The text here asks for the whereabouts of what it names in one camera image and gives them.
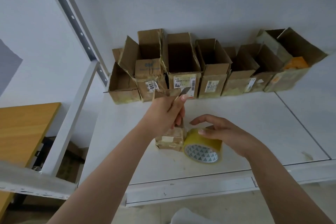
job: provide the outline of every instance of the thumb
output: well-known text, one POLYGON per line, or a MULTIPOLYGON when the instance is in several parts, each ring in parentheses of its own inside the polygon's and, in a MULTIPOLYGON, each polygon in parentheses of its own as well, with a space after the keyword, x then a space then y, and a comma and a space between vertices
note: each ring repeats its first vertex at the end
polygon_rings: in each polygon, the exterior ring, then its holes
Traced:
POLYGON ((177 116, 182 109, 184 103, 187 101, 188 95, 184 94, 180 97, 178 97, 176 100, 174 100, 173 105, 171 106, 169 112, 173 113, 175 116, 177 116))
POLYGON ((223 137, 224 131, 222 131, 222 130, 214 130, 214 129, 207 129, 206 128, 206 129, 199 129, 198 133, 201 136, 204 136, 204 137, 209 138, 209 139, 219 139, 219 140, 221 140, 221 138, 223 137))

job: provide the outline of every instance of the white fabric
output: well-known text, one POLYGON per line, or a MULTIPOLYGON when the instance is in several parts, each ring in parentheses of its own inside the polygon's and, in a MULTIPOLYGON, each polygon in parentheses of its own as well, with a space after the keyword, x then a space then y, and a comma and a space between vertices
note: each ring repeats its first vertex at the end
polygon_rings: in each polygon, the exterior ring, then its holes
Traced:
POLYGON ((187 208, 182 208, 178 210, 173 218, 171 219, 171 224, 219 224, 212 220, 206 219, 196 213, 193 213, 187 208))

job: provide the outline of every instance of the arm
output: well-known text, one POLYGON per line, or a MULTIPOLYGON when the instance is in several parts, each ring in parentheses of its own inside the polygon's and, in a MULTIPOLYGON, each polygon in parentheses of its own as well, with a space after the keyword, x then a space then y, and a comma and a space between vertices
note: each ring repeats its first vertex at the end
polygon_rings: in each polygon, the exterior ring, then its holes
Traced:
POLYGON ((182 95, 176 100, 175 97, 155 99, 137 126, 87 177, 48 224, 110 224, 149 143, 172 124, 181 123, 187 98, 182 95))
POLYGON ((222 140, 249 161, 276 224, 332 224, 262 142, 228 120, 209 114, 197 117, 191 124, 196 125, 205 121, 213 125, 208 129, 200 129, 199 134, 210 139, 222 140))

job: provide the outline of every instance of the roll of tape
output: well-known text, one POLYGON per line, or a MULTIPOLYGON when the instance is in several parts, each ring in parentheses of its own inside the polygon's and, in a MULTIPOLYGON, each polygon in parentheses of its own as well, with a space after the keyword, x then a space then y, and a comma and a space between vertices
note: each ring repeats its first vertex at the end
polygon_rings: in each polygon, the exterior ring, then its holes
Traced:
POLYGON ((198 133, 197 128, 193 128, 187 133, 183 152, 199 163, 212 164, 221 160, 221 146, 221 140, 205 138, 198 133))

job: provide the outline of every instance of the hand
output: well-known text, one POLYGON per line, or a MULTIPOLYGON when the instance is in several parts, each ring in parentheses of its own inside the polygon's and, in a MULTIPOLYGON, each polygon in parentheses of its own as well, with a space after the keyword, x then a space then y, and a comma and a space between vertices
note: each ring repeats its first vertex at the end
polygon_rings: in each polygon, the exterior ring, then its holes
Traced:
POLYGON ((254 150, 264 146, 254 136, 221 117, 204 114, 192 120, 190 124, 197 125, 206 121, 213 125, 199 129, 198 133, 206 138, 222 140, 242 157, 247 158, 254 150))
POLYGON ((147 112, 140 120, 138 126, 150 132, 153 138, 166 133, 169 128, 173 129, 175 124, 180 125, 186 114, 184 103, 188 95, 176 97, 161 97, 153 100, 147 112))

